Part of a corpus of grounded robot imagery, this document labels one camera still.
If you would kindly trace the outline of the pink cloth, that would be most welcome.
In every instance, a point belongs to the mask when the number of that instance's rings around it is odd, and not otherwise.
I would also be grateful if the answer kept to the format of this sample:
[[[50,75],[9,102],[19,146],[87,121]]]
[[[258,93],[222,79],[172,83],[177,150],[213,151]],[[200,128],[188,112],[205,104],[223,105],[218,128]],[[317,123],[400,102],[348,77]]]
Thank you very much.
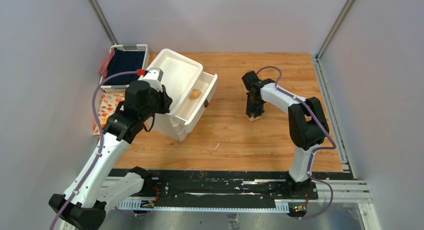
[[[114,55],[115,55],[115,49],[111,48],[100,65],[99,74],[104,78],[106,78],[108,75],[108,65]]]

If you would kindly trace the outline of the beige teardrop makeup sponge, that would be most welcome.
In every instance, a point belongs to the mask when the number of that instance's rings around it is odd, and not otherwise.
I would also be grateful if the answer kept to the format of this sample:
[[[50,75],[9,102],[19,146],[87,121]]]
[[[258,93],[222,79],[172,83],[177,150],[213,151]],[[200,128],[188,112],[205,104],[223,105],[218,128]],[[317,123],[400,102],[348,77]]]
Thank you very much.
[[[199,98],[201,94],[202,94],[201,90],[193,89],[193,90],[190,92],[190,94],[188,95],[188,97],[189,97],[191,100],[195,100],[195,99]]]

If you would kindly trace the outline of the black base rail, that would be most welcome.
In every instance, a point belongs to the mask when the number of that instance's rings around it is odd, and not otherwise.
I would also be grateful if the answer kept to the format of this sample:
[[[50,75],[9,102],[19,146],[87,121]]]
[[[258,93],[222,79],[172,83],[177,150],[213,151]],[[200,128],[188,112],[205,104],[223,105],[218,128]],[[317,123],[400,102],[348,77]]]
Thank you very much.
[[[273,208],[276,200],[317,200],[316,184],[295,186],[286,171],[151,169],[159,207]]]

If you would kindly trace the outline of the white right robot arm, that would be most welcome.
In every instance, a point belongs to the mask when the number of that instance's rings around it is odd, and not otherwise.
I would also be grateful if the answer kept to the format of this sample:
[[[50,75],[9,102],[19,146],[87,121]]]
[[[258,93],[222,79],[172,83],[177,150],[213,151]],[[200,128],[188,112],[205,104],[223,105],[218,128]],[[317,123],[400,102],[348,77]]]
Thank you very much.
[[[289,135],[295,149],[285,191],[289,197],[299,198],[311,181],[315,150],[329,133],[321,102],[316,97],[305,98],[293,94],[277,86],[274,80],[261,80],[254,71],[245,73],[241,79],[247,90],[246,115],[250,121],[262,116],[266,103],[288,115]]]

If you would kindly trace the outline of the white top drawer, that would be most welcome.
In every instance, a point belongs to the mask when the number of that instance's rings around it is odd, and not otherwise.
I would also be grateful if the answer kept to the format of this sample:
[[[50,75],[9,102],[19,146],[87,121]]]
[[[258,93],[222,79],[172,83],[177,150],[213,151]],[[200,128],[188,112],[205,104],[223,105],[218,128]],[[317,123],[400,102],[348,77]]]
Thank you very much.
[[[211,102],[217,89],[217,84],[217,74],[212,75],[203,72],[193,86],[193,89],[201,90],[202,94],[200,97],[195,100],[191,100],[189,96],[187,96],[177,109],[177,112],[172,119],[178,125],[181,125],[186,132],[190,133],[195,128],[206,109],[204,107],[204,101],[207,99],[209,103]]]

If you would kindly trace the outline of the dark blue cloth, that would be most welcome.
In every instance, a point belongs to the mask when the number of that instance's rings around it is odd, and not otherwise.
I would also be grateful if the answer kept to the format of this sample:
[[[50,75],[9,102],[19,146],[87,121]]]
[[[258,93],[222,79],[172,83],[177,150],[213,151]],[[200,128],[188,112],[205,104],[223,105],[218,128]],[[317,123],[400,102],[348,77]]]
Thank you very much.
[[[144,68],[144,58],[146,53],[142,51],[121,51],[116,48],[115,55],[111,59],[107,69],[107,77],[121,72],[136,71]],[[135,74],[121,75],[108,80],[104,85],[127,85],[135,81],[139,76]]]

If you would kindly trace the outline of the beige gourd makeup sponge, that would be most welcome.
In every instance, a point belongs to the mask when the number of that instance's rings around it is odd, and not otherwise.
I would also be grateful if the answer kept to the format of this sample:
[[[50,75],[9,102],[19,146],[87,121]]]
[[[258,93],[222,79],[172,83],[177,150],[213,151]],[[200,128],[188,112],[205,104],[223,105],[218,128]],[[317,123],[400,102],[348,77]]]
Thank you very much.
[[[249,119],[249,121],[254,122],[256,120],[259,120],[260,119],[260,116],[251,116],[248,119]]]

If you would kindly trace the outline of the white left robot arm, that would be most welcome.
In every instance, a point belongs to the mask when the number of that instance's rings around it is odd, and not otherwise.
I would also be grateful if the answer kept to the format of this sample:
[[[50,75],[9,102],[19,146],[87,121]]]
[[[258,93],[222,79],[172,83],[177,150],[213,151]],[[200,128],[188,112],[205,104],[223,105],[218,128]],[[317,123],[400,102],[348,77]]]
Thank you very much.
[[[163,70],[138,69],[134,74],[138,79],[127,86],[124,100],[106,124],[99,125],[99,141],[81,172],[64,193],[51,196],[48,203],[55,217],[50,229],[59,219],[78,229],[98,229],[106,215],[127,197],[159,193],[152,173],[141,167],[132,168],[118,182],[102,189],[114,164],[137,134],[151,131],[146,121],[170,112],[172,98],[162,84]]]

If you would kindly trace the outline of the floral orange cloth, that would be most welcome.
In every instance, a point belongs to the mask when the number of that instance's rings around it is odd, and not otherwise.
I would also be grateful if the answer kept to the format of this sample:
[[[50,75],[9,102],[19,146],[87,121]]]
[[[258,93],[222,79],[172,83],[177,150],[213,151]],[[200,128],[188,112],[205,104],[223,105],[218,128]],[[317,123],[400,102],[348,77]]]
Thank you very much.
[[[125,93],[102,93],[100,106],[97,109],[97,117],[100,122],[100,126],[104,127],[107,118],[113,114],[118,104],[125,99]]]

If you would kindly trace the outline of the white perforated basket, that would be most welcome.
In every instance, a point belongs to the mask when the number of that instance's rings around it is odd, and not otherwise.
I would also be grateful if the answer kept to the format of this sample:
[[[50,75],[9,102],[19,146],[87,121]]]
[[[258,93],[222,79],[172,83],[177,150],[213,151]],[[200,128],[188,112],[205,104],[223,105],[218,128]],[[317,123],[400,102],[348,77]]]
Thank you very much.
[[[146,44],[113,45],[100,65],[100,80],[103,81],[105,78],[121,72],[145,70],[149,63],[149,57],[149,48]],[[136,75],[118,76],[101,86],[101,89],[106,93],[121,93],[136,78]]]

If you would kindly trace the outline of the white drawer organizer box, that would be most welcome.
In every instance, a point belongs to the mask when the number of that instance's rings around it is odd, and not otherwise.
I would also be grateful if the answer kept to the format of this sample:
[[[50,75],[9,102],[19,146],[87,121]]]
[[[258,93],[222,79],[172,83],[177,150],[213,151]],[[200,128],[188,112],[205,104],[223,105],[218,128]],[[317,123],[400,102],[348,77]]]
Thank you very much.
[[[183,141],[188,135],[184,127],[187,120],[178,117],[177,112],[201,76],[203,65],[173,50],[163,49],[146,71],[146,75],[139,79],[157,91],[165,88],[163,92],[172,99],[168,113],[155,115],[153,130]]]

